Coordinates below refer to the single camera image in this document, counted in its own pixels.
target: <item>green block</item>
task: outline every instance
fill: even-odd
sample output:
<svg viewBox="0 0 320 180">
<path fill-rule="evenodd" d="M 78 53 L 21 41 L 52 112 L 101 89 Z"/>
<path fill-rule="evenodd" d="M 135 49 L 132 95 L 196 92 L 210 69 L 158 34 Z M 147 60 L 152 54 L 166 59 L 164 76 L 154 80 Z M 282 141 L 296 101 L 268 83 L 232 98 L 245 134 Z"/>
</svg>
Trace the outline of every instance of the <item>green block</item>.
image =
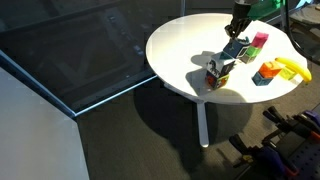
<svg viewBox="0 0 320 180">
<path fill-rule="evenodd" d="M 293 70 L 291 70 L 289 67 L 285 66 L 284 68 L 282 68 L 282 70 L 280 71 L 279 75 L 284 78 L 285 80 L 291 80 L 292 78 L 294 78 L 294 76 L 297 73 Z"/>
<path fill-rule="evenodd" d="M 253 46 L 250 46 L 246 52 L 246 54 L 249 56 L 249 57 L 256 57 L 261 51 L 261 48 L 256 48 L 256 47 L 253 47 Z"/>
</svg>

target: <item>red block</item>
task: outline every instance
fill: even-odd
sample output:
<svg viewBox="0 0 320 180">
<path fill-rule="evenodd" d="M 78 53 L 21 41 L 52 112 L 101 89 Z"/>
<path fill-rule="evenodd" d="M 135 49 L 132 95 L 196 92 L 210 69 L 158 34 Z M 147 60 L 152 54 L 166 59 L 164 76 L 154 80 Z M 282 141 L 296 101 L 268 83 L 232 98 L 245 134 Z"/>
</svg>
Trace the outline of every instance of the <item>red block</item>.
<svg viewBox="0 0 320 180">
<path fill-rule="evenodd" d="M 264 43 L 267 41 L 269 34 L 257 32 L 256 36 L 254 37 L 251 46 L 256 48 L 262 48 Z"/>
</svg>

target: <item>yellow banana toy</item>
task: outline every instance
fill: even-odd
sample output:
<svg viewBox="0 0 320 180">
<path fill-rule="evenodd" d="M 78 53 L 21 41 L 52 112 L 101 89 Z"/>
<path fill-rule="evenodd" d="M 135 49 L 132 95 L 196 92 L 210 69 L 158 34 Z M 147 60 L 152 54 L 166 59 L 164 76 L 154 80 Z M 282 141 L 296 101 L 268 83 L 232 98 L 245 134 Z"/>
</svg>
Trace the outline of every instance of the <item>yellow banana toy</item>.
<svg viewBox="0 0 320 180">
<path fill-rule="evenodd" d="M 295 62 L 295 61 L 293 61 L 291 59 L 283 58 L 283 57 L 277 57 L 275 59 L 275 61 L 286 65 L 291 70 L 293 70 L 293 71 L 297 72 L 298 74 L 300 74 L 300 76 L 303 78 L 304 82 L 309 83 L 312 80 L 312 75 L 311 75 L 309 69 L 305 68 L 305 67 L 302 67 L 297 62 Z"/>
</svg>

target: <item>small box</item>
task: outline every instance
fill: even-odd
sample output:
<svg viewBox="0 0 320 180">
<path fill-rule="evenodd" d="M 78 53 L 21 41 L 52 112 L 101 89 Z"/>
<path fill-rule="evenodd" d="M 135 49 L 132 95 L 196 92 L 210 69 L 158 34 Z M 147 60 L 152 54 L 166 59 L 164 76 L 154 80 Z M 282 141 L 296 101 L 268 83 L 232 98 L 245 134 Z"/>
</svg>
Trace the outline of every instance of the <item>small box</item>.
<svg viewBox="0 0 320 180">
<path fill-rule="evenodd" d="M 218 89 L 226 85 L 228 82 L 228 79 L 229 79 L 229 74 L 220 78 L 213 76 L 210 72 L 207 72 L 206 74 L 206 82 L 212 89 Z"/>
<path fill-rule="evenodd" d="M 249 45 L 249 39 L 235 39 L 223 48 L 223 52 L 229 54 L 231 57 L 235 59 L 238 59 L 239 57 L 242 57 L 245 54 Z"/>
<path fill-rule="evenodd" d="M 261 50 L 262 50 L 261 48 L 249 46 L 248 50 L 246 51 L 246 54 L 250 57 L 255 57 L 255 56 L 258 56 Z"/>
<path fill-rule="evenodd" d="M 256 86 L 266 86 L 268 85 L 273 78 L 264 78 L 261 76 L 259 72 L 256 72 L 256 74 L 252 77 L 252 80 Z"/>
<path fill-rule="evenodd" d="M 264 78 L 273 78 L 281 71 L 281 67 L 275 61 L 265 62 L 259 69 L 259 73 Z"/>
<path fill-rule="evenodd" d="M 240 58 L 240 60 L 241 60 L 242 62 L 244 62 L 245 64 L 248 64 L 248 63 L 251 63 L 252 61 L 254 61 L 255 58 L 256 58 L 256 56 L 251 57 L 251 56 L 248 56 L 247 54 L 244 54 L 244 55 Z"/>
<path fill-rule="evenodd" d="M 291 80 L 292 78 L 294 78 L 295 75 L 297 75 L 297 73 L 291 70 L 289 67 L 285 66 L 279 72 L 279 75 L 286 80 Z"/>
<path fill-rule="evenodd" d="M 211 60 L 207 64 L 207 71 L 216 78 L 223 77 L 232 70 L 235 59 L 228 54 L 221 52 L 211 56 Z"/>
<path fill-rule="evenodd" d="M 268 37 L 269 34 L 257 32 L 256 36 L 252 40 L 251 46 L 261 49 L 268 40 Z"/>
</svg>

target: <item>round white table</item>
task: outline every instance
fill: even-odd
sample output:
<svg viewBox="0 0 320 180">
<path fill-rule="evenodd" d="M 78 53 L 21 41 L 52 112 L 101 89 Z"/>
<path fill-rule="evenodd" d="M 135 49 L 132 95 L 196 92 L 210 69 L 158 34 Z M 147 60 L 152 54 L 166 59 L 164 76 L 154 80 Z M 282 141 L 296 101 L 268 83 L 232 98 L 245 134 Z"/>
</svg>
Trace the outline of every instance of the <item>round white table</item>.
<svg viewBox="0 0 320 180">
<path fill-rule="evenodd" d="M 249 64 L 236 60 L 225 86 L 212 90 L 205 82 L 206 63 L 229 42 L 224 27 L 230 14 L 196 14 L 180 17 L 159 27 L 150 36 L 146 56 L 151 68 L 167 88 L 197 103 L 200 144 L 209 145 L 204 103 L 243 104 L 271 100 L 287 94 L 301 83 L 276 76 L 267 86 L 256 86 L 252 77 L 263 62 L 287 57 L 307 66 L 307 60 L 292 46 L 287 35 L 260 21 L 253 21 L 239 38 L 253 40 L 257 32 L 269 34 L 260 54 Z"/>
</svg>

